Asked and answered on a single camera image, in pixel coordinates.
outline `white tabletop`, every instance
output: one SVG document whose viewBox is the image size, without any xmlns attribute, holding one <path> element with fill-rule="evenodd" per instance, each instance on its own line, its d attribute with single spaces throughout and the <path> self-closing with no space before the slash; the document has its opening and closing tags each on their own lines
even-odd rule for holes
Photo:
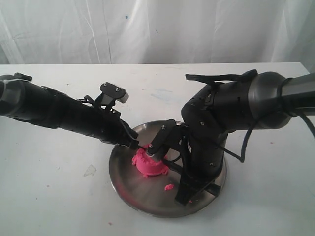
<svg viewBox="0 0 315 236">
<path fill-rule="evenodd" d="M 115 83 L 129 93 L 129 101 L 116 109 L 136 126 L 182 120 L 182 106 L 203 87 L 185 81 L 186 73 L 254 68 L 286 77 L 308 73 L 300 63 L 235 63 L 1 65 L 0 75 L 31 75 L 34 83 L 73 98 L 96 98 L 102 83 Z M 230 134 L 226 146 L 240 153 L 244 133 Z M 76 133 L 0 117 L 0 235 L 315 235 L 315 141 L 300 118 L 280 130 L 254 131 L 244 164 L 226 155 L 228 177 L 221 195 L 184 218 L 158 219 L 127 206 L 110 183 L 112 148 Z M 87 169 L 92 172 L 84 176 Z"/>
</svg>

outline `white backdrop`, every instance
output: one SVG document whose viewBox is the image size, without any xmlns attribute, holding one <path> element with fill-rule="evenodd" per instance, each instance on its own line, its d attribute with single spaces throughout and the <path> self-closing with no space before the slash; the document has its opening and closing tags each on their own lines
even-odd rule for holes
<svg viewBox="0 0 315 236">
<path fill-rule="evenodd" d="M 299 61 L 314 0 L 0 0 L 0 63 Z"/>
</svg>

